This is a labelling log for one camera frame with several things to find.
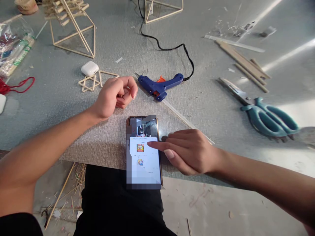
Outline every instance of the table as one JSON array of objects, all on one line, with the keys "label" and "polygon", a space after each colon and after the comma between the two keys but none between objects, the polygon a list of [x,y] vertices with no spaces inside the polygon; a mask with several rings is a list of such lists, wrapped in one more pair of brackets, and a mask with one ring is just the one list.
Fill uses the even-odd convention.
[{"label": "table", "polygon": [[[141,74],[148,69],[148,76],[156,80],[160,75],[170,79],[176,73],[184,76],[191,73],[183,49],[159,51],[155,41],[139,34],[142,19],[135,2],[87,2],[90,4],[87,13],[97,26],[96,57],[93,61],[100,69],[120,76],[133,75],[134,72]],[[240,103],[217,82],[218,77],[226,78],[251,97],[263,96],[266,103],[288,112],[299,126],[315,126],[313,7],[314,2],[307,0],[243,0],[241,8],[240,2],[235,1],[185,1],[183,12],[144,25],[144,33],[157,37],[164,48],[184,42],[195,64],[193,77],[169,90],[167,101],[212,139],[217,147],[315,177],[314,151],[294,141],[276,143],[257,133],[246,113],[239,110]],[[18,12],[12,2],[5,2],[0,13],[2,22]],[[45,22],[42,8],[34,15],[24,16],[24,19],[35,34]],[[209,34],[216,35],[216,26],[223,26],[223,33],[226,33],[235,20],[234,25],[256,20],[251,33],[239,42],[263,48],[266,52],[259,54],[236,49],[247,58],[255,58],[273,77],[267,82],[268,94],[263,94],[252,82],[240,79],[243,75],[234,67],[234,60],[213,41],[203,38],[209,31]],[[83,20],[78,23],[82,24],[81,28],[85,27]],[[26,93],[10,92],[7,95],[5,110],[0,115],[0,149],[12,149],[83,111],[97,98],[99,87],[95,92],[82,93],[78,85],[78,81],[83,79],[80,68],[90,59],[54,47],[48,26],[10,80],[10,84],[17,84],[28,76],[36,78],[34,86]],[[277,32],[267,39],[259,37],[258,32],[268,26],[277,28]],[[59,33],[65,36],[67,32],[59,29]],[[87,38],[92,35],[89,31],[86,34]],[[78,42],[68,44],[80,47]],[[159,119],[160,137],[187,128],[164,104],[155,102],[139,89],[136,100],[125,110],[115,110],[108,121],[88,130],[61,158],[125,168],[126,119],[131,115],[150,114],[157,115]],[[162,158],[162,168],[164,176],[229,186],[205,175],[183,176],[168,163],[166,157]]]}]

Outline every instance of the blue hot glue gun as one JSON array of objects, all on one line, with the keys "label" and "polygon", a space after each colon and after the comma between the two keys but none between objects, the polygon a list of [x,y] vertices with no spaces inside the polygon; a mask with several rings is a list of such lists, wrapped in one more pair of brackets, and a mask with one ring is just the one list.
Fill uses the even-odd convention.
[{"label": "blue hot glue gun", "polygon": [[155,99],[159,102],[166,97],[166,90],[179,85],[181,82],[183,82],[184,79],[184,76],[182,74],[176,74],[175,77],[169,81],[166,81],[161,76],[157,82],[154,82],[150,80],[148,76],[138,75],[137,73],[135,73],[135,75],[138,77],[138,81],[142,85],[142,87],[150,95],[154,94]]}]

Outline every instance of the orange trigger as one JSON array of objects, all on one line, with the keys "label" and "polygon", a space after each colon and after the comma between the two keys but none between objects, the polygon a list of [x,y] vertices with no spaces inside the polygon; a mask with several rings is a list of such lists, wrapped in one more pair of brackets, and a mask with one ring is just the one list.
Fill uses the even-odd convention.
[{"label": "orange trigger", "polygon": [[160,79],[157,81],[157,83],[166,82],[166,80],[161,76]]}]

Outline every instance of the red string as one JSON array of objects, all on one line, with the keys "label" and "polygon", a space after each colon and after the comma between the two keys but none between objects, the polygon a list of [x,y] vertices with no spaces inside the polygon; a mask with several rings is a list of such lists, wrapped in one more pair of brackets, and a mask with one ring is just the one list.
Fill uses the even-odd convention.
[{"label": "red string", "polygon": [[[28,86],[27,89],[25,89],[24,91],[17,91],[15,89],[12,89],[12,88],[19,88],[21,86],[23,86],[24,84],[26,84],[26,82],[29,80],[29,79],[33,79],[32,83],[30,84],[30,86]],[[17,93],[24,93],[26,92],[27,90],[30,89],[30,87],[32,87],[32,85],[34,84],[35,82],[35,78],[34,77],[28,77],[26,80],[23,80],[19,83],[19,85],[17,86],[9,86],[9,85],[6,85],[2,79],[0,79],[0,93],[3,94],[3,95],[6,95],[8,92],[10,91],[15,91]]]}]

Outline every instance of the forearm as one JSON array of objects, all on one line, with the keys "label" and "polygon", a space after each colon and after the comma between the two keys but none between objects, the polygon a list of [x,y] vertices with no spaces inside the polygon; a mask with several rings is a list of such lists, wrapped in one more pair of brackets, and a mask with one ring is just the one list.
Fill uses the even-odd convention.
[{"label": "forearm", "polygon": [[315,179],[268,163],[226,153],[217,175],[265,196],[309,226],[315,226]]},{"label": "forearm", "polygon": [[86,110],[17,146],[0,160],[0,187],[35,184],[74,140],[99,121]]}]

